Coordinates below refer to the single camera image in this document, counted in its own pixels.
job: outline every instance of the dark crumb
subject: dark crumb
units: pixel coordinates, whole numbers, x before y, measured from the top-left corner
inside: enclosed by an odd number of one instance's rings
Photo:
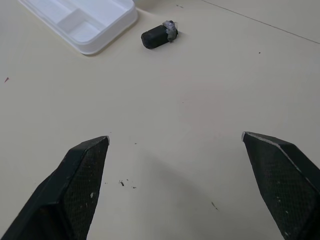
[[[215,209],[218,210],[218,208],[215,206],[215,204],[213,202],[211,202],[212,206],[214,206]]]

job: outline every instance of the black cylindrical object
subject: black cylindrical object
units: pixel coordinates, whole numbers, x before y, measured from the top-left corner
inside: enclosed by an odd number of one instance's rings
[[[142,43],[147,49],[155,49],[177,38],[178,30],[173,21],[165,21],[141,35]]]

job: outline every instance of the white plastic tray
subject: white plastic tray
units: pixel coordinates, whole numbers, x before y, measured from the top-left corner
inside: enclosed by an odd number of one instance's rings
[[[100,51],[138,18],[132,0],[19,0],[82,54]]]

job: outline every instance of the gray tape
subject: gray tape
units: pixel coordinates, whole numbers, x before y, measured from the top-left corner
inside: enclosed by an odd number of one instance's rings
[[[177,38],[177,27],[173,21],[165,21],[162,23],[166,27],[166,33],[168,34],[168,41],[173,42]]]

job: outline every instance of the beige tabletop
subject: beige tabletop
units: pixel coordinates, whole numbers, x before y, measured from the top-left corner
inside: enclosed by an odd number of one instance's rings
[[[68,149],[109,135],[89,240],[283,239],[241,134],[292,142],[320,166],[319,45],[202,0],[137,6],[89,57],[0,3],[0,235]],[[144,48],[165,20],[178,39]]]

